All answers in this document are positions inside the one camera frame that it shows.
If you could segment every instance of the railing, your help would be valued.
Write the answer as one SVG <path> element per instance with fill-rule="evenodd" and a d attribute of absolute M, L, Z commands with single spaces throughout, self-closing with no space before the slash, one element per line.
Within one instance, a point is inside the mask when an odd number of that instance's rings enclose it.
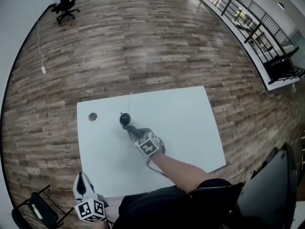
<path fill-rule="evenodd" d="M 253 0 L 239 1 L 242 2 L 253 14 L 255 14 L 266 27 L 268 27 L 272 35 L 277 38 L 283 47 L 293 45 L 285 32 L 279 27 L 279 25 L 256 2 Z"/>
<path fill-rule="evenodd" d="M 286 81 L 305 75 L 305 70 L 294 66 L 290 57 L 298 50 L 291 42 L 285 46 L 260 19 L 239 0 L 208 0 L 227 17 L 249 43 L 262 62 L 270 82 Z"/>

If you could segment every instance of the wooden floor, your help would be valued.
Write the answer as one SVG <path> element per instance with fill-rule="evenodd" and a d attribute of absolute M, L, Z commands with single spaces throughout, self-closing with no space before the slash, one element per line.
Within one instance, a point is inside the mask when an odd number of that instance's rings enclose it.
<path fill-rule="evenodd" d="M 81 101 L 203 85 L 229 164 L 215 176 L 233 183 L 245 180 L 274 146 L 297 147 L 304 83 L 296 93 L 290 87 L 267 93 L 237 39 L 199 0 L 78 0 L 76 8 L 76 19 L 61 26 L 50 11 L 40 21 L 46 75 L 35 28 L 10 80 L 2 141 L 16 204 L 51 184 L 58 204 L 74 206 Z M 119 201 L 110 200 L 112 219 Z M 31 216 L 26 208 L 22 213 Z M 63 226 L 88 227 L 74 212 Z"/>

